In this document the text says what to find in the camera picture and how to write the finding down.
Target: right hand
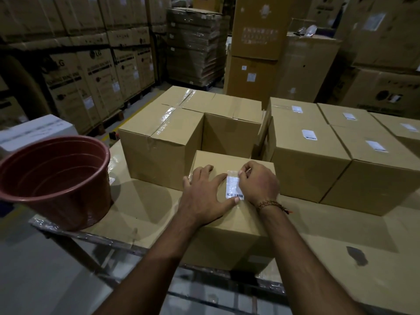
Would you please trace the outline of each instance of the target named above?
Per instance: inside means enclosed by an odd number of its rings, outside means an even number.
[[[245,200],[255,207],[262,201],[274,200],[280,192],[277,177],[270,169],[253,160],[247,162],[238,172],[239,188],[244,194]]]

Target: table surface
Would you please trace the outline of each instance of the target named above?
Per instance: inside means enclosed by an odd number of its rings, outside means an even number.
[[[100,222],[80,232],[61,231],[39,215],[29,222],[41,230],[143,255],[175,213],[182,192],[130,178],[121,142],[110,150],[114,204]],[[384,217],[287,196],[279,201],[293,211],[291,222],[355,300],[420,314],[420,191]],[[284,294],[274,260],[256,278],[260,286]]]

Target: table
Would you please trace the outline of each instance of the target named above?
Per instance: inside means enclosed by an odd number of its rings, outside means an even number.
[[[73,239],[142,256],[175,213],[181,191],[131,179],[121,142],[110,150],[108,172],[114,203],[100,222],[79,232],[62,231],[39,215],[29,223],[115,287],[118,279],[107,274]],[[289,217],[299,233],[368,313],[420,314],[420,191],[384,217],[286,196],[279,196],[278,200],[293,211]],[[180,267],[235,283],[228,286],[247,290],[254,296],[276,294],[286,301],[274,260],[256,276],[193,265]],[[196,302],[223,308],[208,301]]]

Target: sticker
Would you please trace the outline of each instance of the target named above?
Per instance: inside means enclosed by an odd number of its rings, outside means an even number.
[[[231,171],[231,174],[232,173],[236,173],[236,177],[228,176],[226,178],[226,199],[229,199],[232,197],[239,197],[240,200],[244,200],[244,194],[242,193],[238,185],[239,184],[238,172]]]
[[[18,119],[19,119],[19,121],[21,123],[24,123],[25,121],[28,121],[29,120],[28,117],[26,117],[25,115],[19,116]]]
[[[406,127],[409,131],[412,131],[412,132],[415,132],[415,133],[419,132],[416,127],[414,127],[410,124],[401,123],[401,126]]]
[[[120,83],[115,82],[114,84],[112,84],[112,89],[114,90],[114,93],[118,92],[120,90]]]
[[[247,82],[255,82],[256,77],[257,73],[248,73]]]
[[[271,262],[272,257],[261,257],[258,255],[250,255],[248,258],[248,262],[251,263],[260,263],[260,264],[268,264]]]
[[[392,98],[389,100],[390,103],[396,103],[398,100],[400,100],[402,95],[392,95]]]
[[[346,119],[350,121],[357,121],[357,118],[353,114],[350,114],[349,112],[344,112],[343,115]]]
[[[380,151],[380,152],[387,152],[385,148],[381,146],[378,142],[373,142],[371,140],[366,140],[366,142],[371,146],[374,150]]]
[[[302,113],[303,113],[303,111],[302,111],[302,107],[301,107],[301,106],[292,106],[292,107],[291,107],[291,110],[292,110],[292,111],[294,111],[294,112],[298,112],[298,113],[300,113],[300,114],[302,114]]]
[[[86,107],[87,110],[91,109],[92,107],[95,106],[95,104],[93,103],[93,99],[92,96],[89,96],[88,98],[85,98],[83,100],[83,104]]]
[[[303,134],[303,137],[305,137],[306,139],[309,139],[309,140],[318,140],[316,138],[315,133],[312,130],[302,129],[302,134]]]
[[[120,0],[121,5],[127,5],[127,0]]]
[[[367,18],[365,25],[363,26],[363,30],[372,32],[376,31],[381,25],[381,22],[385,15],[386,13],[372,14],[370,17]]]
[[[270,13],[270,5],[264,4],[260,10],[260,13],[261,13],[261,17],[265,19]]]

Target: concrete floor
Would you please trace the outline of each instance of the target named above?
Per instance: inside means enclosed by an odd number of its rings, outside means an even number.
[[[125,119],[150,102],[168,84],[156,87],[142,100],[124,111]],[[211,92],[221,93],[213,88]],[[107,132],[121,123],[114,123]],[[88,315],[111,292],[88,270],[67,255],[52,240],[28,225],[34,215],[28,209],[18,207],[5,218],[0,218],[0,305],[3,315]],[[78,241],[99,264],[107,260],[106,267],[118,278],[124,278],[140,260],[138,257],[114,252],[110,249]],[[197,297],[226,307],[252,313],[252,298],[233,293],[216,286],[203,284],[191,271],[178,269],[170,291]],[[257,313],[264,315],[290,315],[288,307],[258,299]],[[215,307],[168,295],[161,314],[171,315],[227,315],[232,314]]]

